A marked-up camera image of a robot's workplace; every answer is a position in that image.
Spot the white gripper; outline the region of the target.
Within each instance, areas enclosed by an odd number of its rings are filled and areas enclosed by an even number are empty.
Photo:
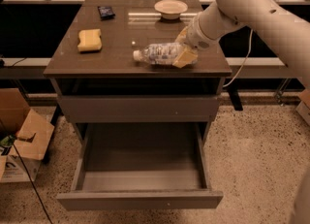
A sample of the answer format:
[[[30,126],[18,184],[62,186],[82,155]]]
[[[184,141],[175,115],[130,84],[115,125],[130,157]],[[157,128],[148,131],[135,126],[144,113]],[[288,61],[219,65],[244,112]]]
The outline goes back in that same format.
[[[195,16],[187,27],[184,27],[175,39],[176,43],[186,44],[191,48],[206,50],[217,44],[217,40],[207,37],[199,24],[199,17]],[[198,59],[198,53],[194,49],[185,48],[174,59],[172,65],[177,68],[183,68],[193,64]]]

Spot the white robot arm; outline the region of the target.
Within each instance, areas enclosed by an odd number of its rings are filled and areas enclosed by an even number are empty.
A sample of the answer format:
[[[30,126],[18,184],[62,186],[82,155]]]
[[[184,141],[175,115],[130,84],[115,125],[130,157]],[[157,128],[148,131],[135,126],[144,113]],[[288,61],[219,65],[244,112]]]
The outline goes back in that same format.
[[[215,0],[177,39],[191,48],[204,49],[243,26],[255,31],[303,86],[310,87],[310,23],[275,0]]]

